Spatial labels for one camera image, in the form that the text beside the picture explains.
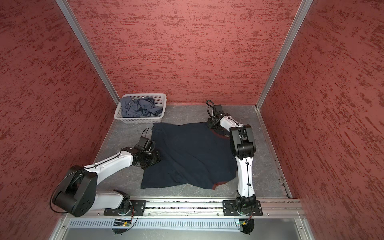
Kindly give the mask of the navy tank top red trim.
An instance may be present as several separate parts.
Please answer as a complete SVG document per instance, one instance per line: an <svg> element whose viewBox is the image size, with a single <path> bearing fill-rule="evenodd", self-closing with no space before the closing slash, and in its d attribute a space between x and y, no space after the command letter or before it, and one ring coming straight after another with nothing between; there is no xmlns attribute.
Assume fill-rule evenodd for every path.
<svg viewBox="0 0 384 240"><path fill-rule="evenodd" d="M229 132L223 128L213 130L207 123L155 123L151 139L161 160L144 170L142 189L190 184L214 190L237 175Z"/></svg>

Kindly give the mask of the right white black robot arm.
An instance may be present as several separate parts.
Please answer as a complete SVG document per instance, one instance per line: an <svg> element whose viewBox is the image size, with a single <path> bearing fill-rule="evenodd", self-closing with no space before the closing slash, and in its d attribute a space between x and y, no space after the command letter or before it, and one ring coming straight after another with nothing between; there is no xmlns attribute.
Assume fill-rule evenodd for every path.
<svg viewBox="0 0 384 240"><path fill-rule="evenodd" d="M236 208L240 215L247 216L257 207L252 180L252 164L256 152L252 127L235 121L228 114L211 115L208 118L208 126L229 132L230 148L238 168Z"/></svg>

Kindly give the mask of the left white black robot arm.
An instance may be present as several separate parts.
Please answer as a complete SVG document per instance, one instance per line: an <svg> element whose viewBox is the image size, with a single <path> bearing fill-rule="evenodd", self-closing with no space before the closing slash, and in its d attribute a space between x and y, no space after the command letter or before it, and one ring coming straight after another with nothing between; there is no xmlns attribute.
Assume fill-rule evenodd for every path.
<svg viewBox="0 0 384 240"><path fill-rule="evenodd" d="M126 216L134 213L130 196L123 191L99 192L97 186L106 178L130 166L147 169L161 161L154 148L148 151L127 147L117 154L88 166L72 166L61 180L50 200L50 207L63 210L62 214L81 217L89 211L110 209Z"/></svg>

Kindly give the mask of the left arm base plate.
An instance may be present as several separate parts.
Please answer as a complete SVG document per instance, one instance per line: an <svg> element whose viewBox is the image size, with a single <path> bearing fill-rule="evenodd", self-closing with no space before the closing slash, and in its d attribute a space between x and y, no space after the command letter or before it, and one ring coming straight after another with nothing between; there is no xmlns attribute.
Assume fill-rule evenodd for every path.
<svg viewBox="0 0 384 240"><path fill-rule="evenodd" d="M105 209L104 216L142 216L146 202L145 200L124 200L117 209Z"/></svg>

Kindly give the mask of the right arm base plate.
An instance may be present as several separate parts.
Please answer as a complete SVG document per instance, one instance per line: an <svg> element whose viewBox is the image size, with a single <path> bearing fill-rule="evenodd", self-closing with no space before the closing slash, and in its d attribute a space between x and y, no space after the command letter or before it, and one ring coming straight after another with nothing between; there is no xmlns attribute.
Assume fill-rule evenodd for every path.
<svg viewBox="0 0 384 240"><path fill-rule="evenodd" d="M256 200L256 204L251 206L247 204L238 204L235 200L224 200L223 204L223 213L224 216L240 216L240 217L261 217L263 216L263 210L261 202Z"/></svg>

